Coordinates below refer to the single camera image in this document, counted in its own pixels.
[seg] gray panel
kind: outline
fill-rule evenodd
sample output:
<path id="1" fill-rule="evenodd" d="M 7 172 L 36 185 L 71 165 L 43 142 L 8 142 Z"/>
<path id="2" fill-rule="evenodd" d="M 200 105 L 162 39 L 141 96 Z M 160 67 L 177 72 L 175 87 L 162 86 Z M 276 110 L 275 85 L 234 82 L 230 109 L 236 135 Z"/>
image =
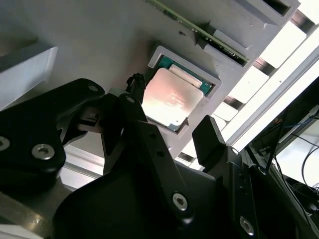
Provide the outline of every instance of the gray panel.
<path id="1" fill-rule="evenodd" d="M 197 25 L 211 22 L 215 29 L 248 49 L 246 57 L 250 65 L 280 30 L 279 26 L 265 24 L 232 0 L 161 2 Z M 210 100 L 199 102 L 189 116 L 189 128 L 183 136 L 176 139 L 163 134 L 167 145 L 172 147 L 173 157 L 189 142 L 191 132 L 201 119 L 214 112 L 243 75 L 206 54 L 196 45 L 191 30 L 143 0 L 2 1 L 0 16 L 0 28 L 11 24 L 25 30 L 21 41 L 35 35 L 41 41 L 59 46 L 50 81 L 39 84 L 36 93 L 80 77 L 95 81 L 106 91 L 112 87 L 124 89 L 130 76 L 146 71 L 152 56 L 150 49 L 157 41 L 205 72 L 218 76 L 222 81 L 220 89 Z M 85 142 L 87 148 L 98 144 L 95 139 Z"/>
<path id="2" fill-rule="evenodd" d="M 37 43 L 0 57 L 0 110 L 49 79 L 56 52 Z"/>

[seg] slot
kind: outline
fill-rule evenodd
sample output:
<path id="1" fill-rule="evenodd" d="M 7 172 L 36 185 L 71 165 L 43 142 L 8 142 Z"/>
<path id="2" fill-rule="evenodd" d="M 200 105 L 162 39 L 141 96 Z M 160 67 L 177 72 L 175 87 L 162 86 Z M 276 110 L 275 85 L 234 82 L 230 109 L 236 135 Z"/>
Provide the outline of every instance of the slot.
<path id="1" fill-rule="evenodd" d="M 284 16 L 288 10 L 289 6 L 286 6 L 279 0 L 263 0 L 268 6 L 270 6 L 273 10 L 278 12 L 281 16 Z"/>
<path id="2" fill-rule="evenodd" d="M 235 98 L 232 98 L 230 96 L 227 96 L 224 99 L 224 103 L 230 105 L 232 108 L 234 108 L 236 110 L 239 110 L 243 106 L 243 103 L 241 103 L 240 101 L 238 101 Z"/>
<path id="3" fill-rule="evenodd" d="M 198 27 L 194 23 L 190 22 L 185 17 L 179 15 L 178 13 L 176 13 L 163 3 L 159 2 L 158 0 L 145 0 L 145 2 L 148 3 L 150 6 L 156 8 L 157 10 L 161 11 L 165 16 L 178 22 L 179 24 L 183 25 L 192 32 L 198 34 L 200 38 L 207 40 L 210 44 L 212 44 L 212 47 L 214 47 L 227 57 L 230 57 L 236 62 L 239 62 L 240 65 L 243 66 L 248 62 L 248 59 L 244 55 L 242 55 L 226 43 L 220 41 L 216 37 L 212 36 L 211 34 L 206 32 L 202 28 Z"/>
<path id="4" fill-rule="evenodd" d="M 270 76 L 275 72 L 275 68 L 262 58 L 258 58 L 256 60 L 256 62 L 254 63 L 254 67 L 256 67 L 258 70 L 260 70 L 267 76 Z"/>
<path id="5" fill-rule="evenodd" d="M 308 34 L 315 26 L 315 24 L 299 10 L 295 12 L 290 21 L 305 34 Z"/>

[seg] black plastic part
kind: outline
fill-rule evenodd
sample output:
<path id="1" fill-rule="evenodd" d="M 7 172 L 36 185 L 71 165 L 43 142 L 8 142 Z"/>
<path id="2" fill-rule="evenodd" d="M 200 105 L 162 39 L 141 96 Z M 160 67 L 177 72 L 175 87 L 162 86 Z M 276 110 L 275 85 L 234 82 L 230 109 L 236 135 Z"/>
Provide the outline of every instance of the black plastic part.
<path id="1" fill-rule="evenodd" d="M 52 185 L 65 162 L 61 141 L 71 118 L 104 94 L 99 85 L 79 79 L 0 112 L 0 135 L 10 141 L 10 147 L 0 151 L 0 189 L 32 191 Z M 53 158 L 34 158 L 31 151 L 37 144 L 52 146 Z"/>
<path id="2" fill-rule="evenodd" d="M 215 180 L 177 167 L 189 191 L 187 200 L 196 210 L 196 220 L 188 227 L 172 224 L 146 177 L 149 172 L 126 164 L 72 193 L 55 215 L 52 238 L 210 238 L 215 231 Z"/>
<path id="3" fill-rule="evenodd" d="M 217 180 L 217 214 L 221 217 L 218 227 L 229 225 L 225 232 L 229 238 L 259 238 L 250 176 L 243 169 L 240 154 L 225 144 L 215 120 L 210 116 L 199 123 L 193 132 L 193 140 L 199 164 Z M 252 235 L 243 230 L 240 224 L 242 217 L 252 225 Z"/>
<path id="4" fill-rule="evenodd" d="M 198 163 L 204 166 L 206 171 L 209 171 L 219 162 L 226 146 L 215 119 L 205 116 L 192 136 Z"/>
<path id="5" fill-rule="evenodd" d="M 130 93 L 140 104 L 143 103 L 144 91 L 146 88 L 146 81 L 144 75 L 134 74 L 126 83 L 128 84 L 126 91 Z"/>
<path id="6" fill-rule="evenodd" d="M 249 174 L 252 179 L 259 229 L 263 235 L 272 239 L 317 239 L 312 228 L 278 183 L 258 167 L 250 166 Z"/>

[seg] black mount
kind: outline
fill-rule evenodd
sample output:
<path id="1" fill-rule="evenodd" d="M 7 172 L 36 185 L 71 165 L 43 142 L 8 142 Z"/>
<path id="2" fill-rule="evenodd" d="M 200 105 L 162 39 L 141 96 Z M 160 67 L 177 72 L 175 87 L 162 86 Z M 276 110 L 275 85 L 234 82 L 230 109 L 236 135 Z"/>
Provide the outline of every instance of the black mount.
<path id="1" fill-rule="evenodd" d="M 278 193 L 282 190 L 269 174 L 257 165 L 243 166 L 213 118 L 206 116 L 193 132 L 205 172 L 174 162 L 158 127 L 143 112 L 144 89 L 140 74 L 128 80 L 127 92 L 107 95 L 94 82 L 79 79 L 0 112 L 0 136 L 10 142 L 0 151 L 1 191 L 36 195 L 50 189 L 65 163 L 63 147 L 92 131 L 101 134 L 105 175 L 61 203 L 52 220 L 53 239 L 316 238 L 300 213 L 287 208 L 288 197 Z M 38 144 L 51 146 L 54 155 L 36 158 L 32 150 Z M 269 206 L 267 214 L 259 210 L 264 206 L 255 202 L 255 190 L 259 201 L 275 192 L 280 213 L 294 219 L 290 227 L 265 226 L 278 212 Z"/>

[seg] mounting hole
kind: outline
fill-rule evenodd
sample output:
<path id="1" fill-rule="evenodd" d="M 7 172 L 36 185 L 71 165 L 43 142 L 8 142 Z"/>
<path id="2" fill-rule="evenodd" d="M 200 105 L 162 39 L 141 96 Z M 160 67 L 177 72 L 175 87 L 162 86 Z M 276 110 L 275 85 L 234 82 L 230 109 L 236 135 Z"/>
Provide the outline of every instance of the mounting hole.
<path id="1" fill-rule="evenodd" d="M 164 156 L 165 156 L 164 152 L 161 151 L 161 150 L 158 150 L 158 151 L 156 152 L 156 154 L 157 154 L 159 157 L 164 157 Z"/>
<path id="2" fill-rule="evenodd" d="M 127 99 L 129 102 L 131 102 L 131 103 L 134 103 L 134 102 L 135 102 L 135 100 L 134 100 L 133 98 L 129 97 L 129 96 L 126 96 L 126 99 Z"/>
<path id="3" fill-rule="evenodd" d="M 149 136 L 150 136 L 151 138 L 156 138 L 156 134 L 153 133 L 153 132 L 149 133 Z"/>
<path id="4" fill-rule="evenodd" d="M 91 90 L 91 91 L 99 91 L 99 89 L 96 87 L 96 86 L 93 86 L 93 85 L 89 85 L 89 89 Z"/>
<path id="5" fill-rule="evenodd" d="M 244 187 L 240 186 L 239 188 L 242 193 L 247 194 L 246 189 Z"/>

